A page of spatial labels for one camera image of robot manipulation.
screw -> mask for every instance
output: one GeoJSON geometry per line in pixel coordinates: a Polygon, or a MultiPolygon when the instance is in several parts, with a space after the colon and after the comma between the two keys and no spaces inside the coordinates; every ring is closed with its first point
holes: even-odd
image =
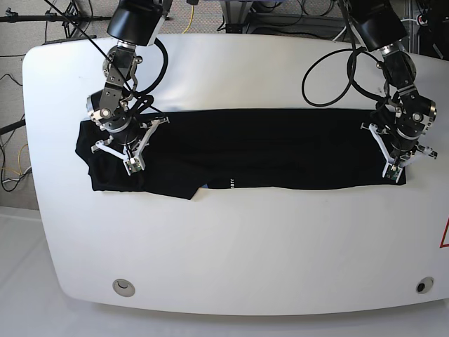
{"type": "Polygon", "coordinates": [[[108,116],[111,114],[111,112],[109,111],[109,109],[103,109],[103,110],[101,110],[101,112],[103,113],[103,116],[104,116],[104,117],[108,117],[108,116]]]}

yellow cable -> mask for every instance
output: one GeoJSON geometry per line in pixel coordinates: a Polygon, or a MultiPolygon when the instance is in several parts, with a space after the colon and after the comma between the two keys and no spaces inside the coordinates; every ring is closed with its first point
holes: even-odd
{"type": "Polygon", "coordinates": [[[8,172],[17,174],[18,176],[22,175],[21,173],[17,172],[16,170],[13,170],[12,168],[9,168],[9,167],[3,167],[3,168],[0,167],[0,171],[8,171],[8,172]]]}
{"type": "Polygon", "coordinates": [[[192,24],[192,21],[194,20],[194,8],[195,8],[195,6],[192,6],[192,14],[190,14],[190,22],[189,22],[189,25],[187,26],[187,28],[185,29],[185,31],[182,32],[183,34],[185,34],[187,32],[187,30],[189,30],[190,25],[192,24]]]}
{"type": "Polygon", "coordinates": [[[20,155],[22,154],[22,151],[23,151],[23,149],[26,148],[26,146],[28,146],[28,144],[25,144],[25,145],[22,146],[22,148],[21,148],[20,151],[19,151],[19,155],[18,155],[18,159],[17,159],[18,164],[19,164],[20,175],[23,174],[23,172],[22,172],[22,167],[21,167],[21,165],[20,165],[20,155]]]}

metal bracket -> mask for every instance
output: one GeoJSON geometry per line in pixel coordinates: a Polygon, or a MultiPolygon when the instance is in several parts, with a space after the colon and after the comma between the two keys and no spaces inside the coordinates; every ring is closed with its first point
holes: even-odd
{"type": "Polygon", "coordinates": [[[151,126],[149,127],[148,125],[143,124],[144,128],[147,128],[148,130],[143,136],[142,140],[138,143],[137,149],[133,151],[132,153],[133,156],[131,158],[128,156],[125,147],[123,147],[123,153],[120,153],[109,147],[109,145],[112,143],[114,139],[112,136],[110,136],[109,139],[97,141],[95,145],[91,147],[91,151],[92,153],[94,153],[97,152],[98,150],[102,150],[121,159],[126,167],[126,172],[128,173],[129,176],[132,173],[143,171],[145,170],[145,161],[142,156],[143,150],[148,145],[149,138],[153,135],[158,126],[166,122],[169,122],[168,117],[153,120],[151,122],[152,123],[151,126]]]}

black shirt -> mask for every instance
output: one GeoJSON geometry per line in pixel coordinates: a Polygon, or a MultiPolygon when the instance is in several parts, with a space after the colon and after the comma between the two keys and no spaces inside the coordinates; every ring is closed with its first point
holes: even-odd
{"type": "Polygon", "coordinates": [[[81,122],[76,153],[89,166],[92,188],[151,192],[191,199],[208,188],[283,187],[334,190],[403,185],[382,177],[385,159],[361,129],[370,111],[314,109],[171,112],[144,149],[144,171],[128,176],[113,155],[91,152],[109,134],[81,122]]]}

metal stand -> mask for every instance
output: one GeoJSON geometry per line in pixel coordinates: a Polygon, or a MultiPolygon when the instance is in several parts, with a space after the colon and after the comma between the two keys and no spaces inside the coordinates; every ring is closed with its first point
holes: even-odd
{"type": "Polygon", "coordinates": [[[252,1],[220,1],[226,24],[226,33],[242,34],[252,1]]]}

